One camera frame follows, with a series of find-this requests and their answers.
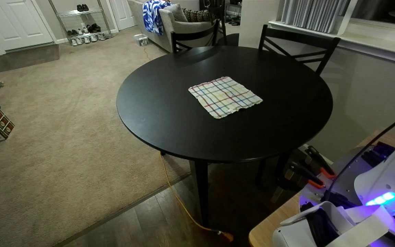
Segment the blue led light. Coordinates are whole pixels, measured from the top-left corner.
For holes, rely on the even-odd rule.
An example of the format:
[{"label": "blue led light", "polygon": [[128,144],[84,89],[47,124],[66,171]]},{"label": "blue led light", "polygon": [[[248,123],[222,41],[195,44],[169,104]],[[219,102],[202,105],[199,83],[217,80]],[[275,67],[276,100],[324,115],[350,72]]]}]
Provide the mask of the blue led light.
[{"label": "blue led light", "polygon": [[376,197],[374,200],[370,200],[365,205],[366,206],[379,205],[379,204],[386,203],[387,201],[390,201],[393,199],[395,199],[395,194],[393,192],[387,192],[380,197]]}]

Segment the blue and white blanket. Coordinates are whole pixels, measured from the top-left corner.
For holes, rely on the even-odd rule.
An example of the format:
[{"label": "blue and white blanket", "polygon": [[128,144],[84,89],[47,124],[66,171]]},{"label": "blue and white blanket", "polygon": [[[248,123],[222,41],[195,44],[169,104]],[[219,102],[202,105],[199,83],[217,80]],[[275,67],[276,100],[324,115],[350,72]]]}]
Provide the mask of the blue and white blanket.
[{"label": "blue and white blanket", "polygon": [[166,1],[151,0],[145,2],[143,5],[143,19],[146,30],[151,33],[163,35],[164,27],[163,21],[159,15],[159,9],[166,6],[171,6],[173,3]]}]

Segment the window sill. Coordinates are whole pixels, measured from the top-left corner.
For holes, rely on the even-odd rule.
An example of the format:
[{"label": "window sill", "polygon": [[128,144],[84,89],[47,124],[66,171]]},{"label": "window sill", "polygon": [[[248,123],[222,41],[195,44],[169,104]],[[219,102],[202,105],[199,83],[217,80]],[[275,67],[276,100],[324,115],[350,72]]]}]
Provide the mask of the window sill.
[{"label": "window sill", "polygon": [[301,33],[310,33],[313,35],[327,36],[327,37],[339,37],[341,38],[341,41],[339,42],[338,47],[395,61],[394,41],[377,39],[377,38],[358,35],[354,33],[344,33],[342,35],[336,35],[332,33],[321,33],[317,31],[308,30],[305,28],[296,27],[293,25],[286,25],[282,22],[276,22],[276,21],[271,21],[269,22],[269,24],[272,26],[277,26],[279,28],[288,28],[291,30],[296,30]]}]

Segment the black dining chair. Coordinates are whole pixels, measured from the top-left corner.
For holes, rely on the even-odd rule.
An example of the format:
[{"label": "black dining chair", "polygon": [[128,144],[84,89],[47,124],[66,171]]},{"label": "black dining chair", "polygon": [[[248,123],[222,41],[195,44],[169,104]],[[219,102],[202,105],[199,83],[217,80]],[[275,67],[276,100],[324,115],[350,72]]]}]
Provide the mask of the black dining chair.
[{"label": "black dining chair", "polygon": [[[287,51],[285,51],[283,48],[281,48],[279,45],[273,42],[269,37],[307,44],[314,47],[323,48],[324,50],[300,54],[300,55],[290,55]],[[259,50],[263,50],[263,48],[266,48],[269,51],[274,51],[271,47],[265,44],[265,41],[271,44],[273,47],[275,47],[284,55],[294,59],[324,55],[322,58],[297,60],[300,63],[320,62],[318,68],[316,69],[316,73],[318,75],[321,75],[321,72],[323,72],[324,67],[326,66],[327,62],[332,56],[337,44],[339,43],[340,38],[318,37],[318,36],[312,36],[303,33],[293,33],[289,31],[268,28],[268,25],[263,25],[262,36],[260,37]]]},{"label": "black dining chair", "polygon": [[194,40],[194,39],[200,39],[207,37],[209,35],[212,35],[210,40],[208,41],[208,44],[211,44],[212,46],[216,44],[216,37],[217,37],[217,29],[219,27],[219,20],[216,20],[214,25],[207,30],[200,31],[197,33],[175,33],[171,32],[171,50],[173,53],[177,53],[181,51],[182,49],[179,48],[185,48],[185,49],[191,49],[192,47],[189,47],[188,45],[182,44],[178,41],[187,41],[187,40]]}]

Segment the plaid dish towel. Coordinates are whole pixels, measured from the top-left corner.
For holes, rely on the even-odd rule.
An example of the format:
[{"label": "plaid dish towel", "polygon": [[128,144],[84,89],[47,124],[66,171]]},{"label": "plaid dish towel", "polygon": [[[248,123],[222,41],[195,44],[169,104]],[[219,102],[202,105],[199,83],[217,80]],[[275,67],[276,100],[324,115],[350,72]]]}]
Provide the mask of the plaid dish towel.
[{"label": "plaid dish towel", "polygon": [[230,77],[192,86],[188,91],[215,118],[223,118],[263,100]]}]

